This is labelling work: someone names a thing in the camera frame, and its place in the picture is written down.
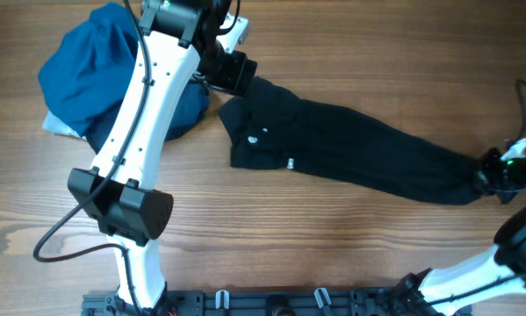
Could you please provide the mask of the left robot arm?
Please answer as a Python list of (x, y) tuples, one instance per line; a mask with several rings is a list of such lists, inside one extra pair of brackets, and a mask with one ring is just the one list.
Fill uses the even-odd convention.
[(138, 52), (129, 86), (105, 144), (89, 169), (73, 169), (68, 189), (114, 248), (117, 315), (163, 315), (167, 286), (159, 237), (173, 197), (155, 187), (162, 146), (190, 82), (242, 96), (256, 63), (236, 50), (249, 30), (240, 5), (219, 1), (146, 1), (134, 24)]

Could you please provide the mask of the black polo shirt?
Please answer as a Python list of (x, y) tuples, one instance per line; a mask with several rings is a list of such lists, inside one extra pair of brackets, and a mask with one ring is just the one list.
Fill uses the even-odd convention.
[(261, 77), (219, 116), (234, 168), (290, 169), (438, 205), (468, 205), (482, 196), (475, 159)]

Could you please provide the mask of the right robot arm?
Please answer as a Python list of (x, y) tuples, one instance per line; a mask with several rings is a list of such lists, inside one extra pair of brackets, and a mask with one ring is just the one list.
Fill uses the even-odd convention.
[(402, 279), (393, 290), (393, 310), (399, 315), (458, 315), (509, 294), (526, 295), (526, 206), (503, 224), (487, 250)]

